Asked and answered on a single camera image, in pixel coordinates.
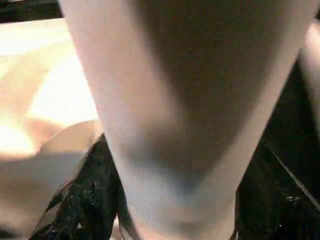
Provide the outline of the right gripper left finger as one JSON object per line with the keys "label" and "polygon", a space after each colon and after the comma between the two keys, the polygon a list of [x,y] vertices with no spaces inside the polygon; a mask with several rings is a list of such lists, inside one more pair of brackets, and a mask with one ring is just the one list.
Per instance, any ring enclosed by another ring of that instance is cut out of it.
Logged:
{"label": "right gripper left finger", "polygon": [[82,158],[75,178],[53,195],[30,239],[109,240],[122,190],[102,134]]}

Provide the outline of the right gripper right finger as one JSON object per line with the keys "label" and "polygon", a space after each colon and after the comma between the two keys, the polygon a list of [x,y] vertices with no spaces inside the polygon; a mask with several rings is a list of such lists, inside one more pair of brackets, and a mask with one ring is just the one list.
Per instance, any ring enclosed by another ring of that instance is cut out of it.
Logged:
{"label": "right gripper right finger", "polygon": [[237,190],[239,240],[318,240],[320,203],[261,142]]}

